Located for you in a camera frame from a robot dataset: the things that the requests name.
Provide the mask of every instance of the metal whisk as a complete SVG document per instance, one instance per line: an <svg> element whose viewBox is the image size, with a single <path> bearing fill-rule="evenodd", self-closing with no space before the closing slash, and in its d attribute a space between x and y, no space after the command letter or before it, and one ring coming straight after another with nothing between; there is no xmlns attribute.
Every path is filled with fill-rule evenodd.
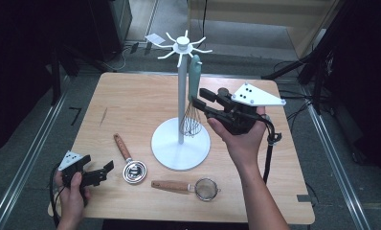
<svg viewBox="0 0 381 230"><path fill-rule="evenodd" d="M180 131L185 136L193 137L202 130L199 111L193 106L192 98L197 98L202 62L198 55L192 57L189 70L188 108L182 118Z"/></svg>

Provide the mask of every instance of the human arm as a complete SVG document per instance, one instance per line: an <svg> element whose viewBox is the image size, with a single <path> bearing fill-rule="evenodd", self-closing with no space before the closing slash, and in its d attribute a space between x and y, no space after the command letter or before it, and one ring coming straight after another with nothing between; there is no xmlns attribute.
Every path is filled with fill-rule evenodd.
<svg viewBox="0 0 381 230"><path fill-rule="evenodd" d="M79 223L83 219L83 198L79 191L82 174L76 172L71 180L71 188L63 188L62 172L56 172L56 184L60 192L62 217L57 229L70 230L78 229ZM85 189L84 195L90 198L89 191Z"/></svg>
<svg viewBox="0 0 381 230"><path fill-rule="evenodd" d="M258 114L265 114L258 107ZM288 229L280 209L266 187L258 167L258 151L266 126L256 122L247 134L232 135L216 119L208 119L214 132L226 143L241 179L249 228Z"/></svg>

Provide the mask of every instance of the wrist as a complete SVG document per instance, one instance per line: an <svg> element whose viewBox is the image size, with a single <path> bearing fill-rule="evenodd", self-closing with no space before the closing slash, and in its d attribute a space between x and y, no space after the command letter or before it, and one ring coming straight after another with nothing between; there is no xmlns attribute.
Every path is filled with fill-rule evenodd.
<svg viewBox="0 0 381 230"><path fill-rule="evenodd" d="M233 161L235 163L235 167L237 168L239 173L246 173L249 171L259 171L258 161L252 159L243 159Z"/></svg>
<svg viewBox="0 0 381 230"><path fill-rule="evenodd" d="M244 165L237 167L237 170L243 183L247 181L263 181L258 164Z"/></svg>
<svg viewBox="0 0 381 230"><path fill-rule="evenodd" d="M75 230L78 229L80 220L61 218L57 230Z"/></svg>

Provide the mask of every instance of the floor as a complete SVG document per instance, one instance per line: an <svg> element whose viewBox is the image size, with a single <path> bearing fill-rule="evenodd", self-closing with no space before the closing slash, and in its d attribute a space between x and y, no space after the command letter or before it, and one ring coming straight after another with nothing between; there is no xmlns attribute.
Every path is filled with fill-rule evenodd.
<svg viewBox="0 0 381 230"><path fill-rule="evenodd" d="M132 0L130 3L133 21L139 23L132 25L127 46L139 42L139 46L144 48L144 36L147 34L157 34L168 40L166 32L177 37L187 29L185 0ZM202 20L191 22L190 41L201 38L202 23ZM283 27L208 21L205 37L207 39L200 46L201 50L212 49L223 57L232 55L233 59L229 62L239 63L238 66L220 66L212 61L207 66L220 68L207 67L208 74L258 78L283 67L289 63L287 61L297 60ZM154 61L156 56L163 56L165 52L148 56L139 53L124 52L107 64L118 69L116 71L168 70L164 67L165 62L153 69L143 69L142 66L142 61ZM260 63L246 61L249 58L259 59ZM169 59L167 62L175 63L176 60ZM276 80L283 96L310 95L311 84L297 84L298 74L299 70L295 70ZM82 95L90 95L98 79L99 73L93 68L82 68L77 78L65 78L65 101L57 107L50 107L49 92L20 125L9 143L0 149L0 215L3 214L0 216L0 229L52 228L52 220L47 215L49 170L73 145L82 120L82 115L78 116L74 107L81 107L81 114L84 114L90 97ZM373 165L360 166L352 160L346 139L326 105L322 115L318 116L311 106L305 107L305 103L304 99L287 101L285 113L293 116L300 108L305 108L296 119L290 120L290 126L316 215L310 229L381 229L381 170ZM293 225L291 228L308 227ZM102 229L102 220L86 219L80 229Z"/></svg>

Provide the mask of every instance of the cable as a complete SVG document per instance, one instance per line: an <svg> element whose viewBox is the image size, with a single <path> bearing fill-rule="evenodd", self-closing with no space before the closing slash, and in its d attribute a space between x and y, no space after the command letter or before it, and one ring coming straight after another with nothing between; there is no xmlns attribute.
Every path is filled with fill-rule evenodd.
<svg viewBox="0 0 381 230"><path fill-rule="evenodd" d="M309 183L307 182L304 182L304 184L306 184L306 186L310 189L310 191L312 191L313 195L315 196L317 202L319 203L319 198L317 197L317 194L315 192L315 190L312 188L312 186L309 185ZM313 203L312 202L312 208L316 206L316 203Z"/></svg>
<svg viewBox="0 0 381 230"><path fill-rule="evenodd" d="M281 99L311 99L311 96L307 96L307 95L304 95L303 93L293 92L289 90L280 90L280 93L289 93L289 94L299 95L299 97L290 97L290 96L280 95Z"/></svg>
<svg viewBox="0 0 381 230"><path fill-rule="evenodd" d="M265 169L264 169L264 174L262 179L264 180L265 184L267 183L268 180L268 175L271 169L271 159L272 159L272 150L274 145L282 138L281 133L276 133L274 125L269 119L269 116L266 114L258 114L258 116L255 115L250 115L250 114L245 114L238 112L238 114L242 117L246 117L249 119L253 119L256 121L260 121L265 123L267 129L268 129L268 137L267 137L267 142L268 142L268 148L267 148L267 153L266 153L266 158L265 158Z"/></svg>
<svg viewBox="0 0 381 230"><path fill-rule="evenodd" d="M57 200L58 196L60 195L60 193L65 188L65 187L62 188L62 190L56 196L56 200L54 200L54 176L56 174L56 169L59 167L60 164L61 164L60 162L56 163L54 168L51 170L51 174L50 174L50 201L51 201L51 207L53 209L53 220L54 220L54 224L56 225L56 227L58 227L58 225L59 225L59 215L58 215L58 212L56 211L56 200Z"/></svg>
<svg viewBox="0 0 381 230"><path fill-rule="evenodd" d="M311 104L313 104L311 101L306 101L306 102L302 105L302 107L301 107L297 112L294 112L294 113L290 114L290 115L287 117L287 120L288 120L288 121L289 121L290 119L293 118L293 120L292 120L292 124L291 124L291 127L290 127L291 133L293 132L293 126L294 126L294 124L295 124L295 120L296 120L296 118L298 117L298 115L299 115L301 112L305 111Z"/></svg>
<svg viewBox="0 0 381 230"><path fill-rule="evenodd" d="M326 68L326 74L328 77L333 72L333 60L334 60L334 52L332 50L330 51L330 53L328 53L327 57L325 58L325 68Z"/></svg>
<svg viewBox="0 0 381 230"><path fill-rule="evenodd" d="M298 59L298 60L284 60L284 61L278 62L277 64L274 65L274 67L273 67L273 71L274 71L274 73L276 72L275 69L276 69L277 66L279 66L280 64L283 64L283 63L293 63L293 62L298 62L298 63L300 63L300 64L302 64L302 65L310 64L310 63L301 61L300 59Z"/></svg>
<svg viewBox="0 0 381 230"><path fill-rule="evenodd" d="M205 10L203 11L203 23L202 23L202 37L205 37L205 22L206 22L206 10L208 8L208 0L205 1ZM200 45L202 45L203 41L199 43L199 45L196 47L198 49Z"/></svg>
<svg viewBox="0 0 381 230"><path fill-rule="evenodd" d="M103 64L104 64L105 66L109 67L110 69L114 70L114 71L118 71L118 70L123 69L123 68L125 67L124 51L129 50L129 49L130 49L130 47L126 47L126 48L124 48L124 49L122 50L123 65L122 65L121 67L117 67L117 68L116 68L116 67L113 67L113 66L111 66L111 65L106 64L105 62L104 62Z"/></svg>

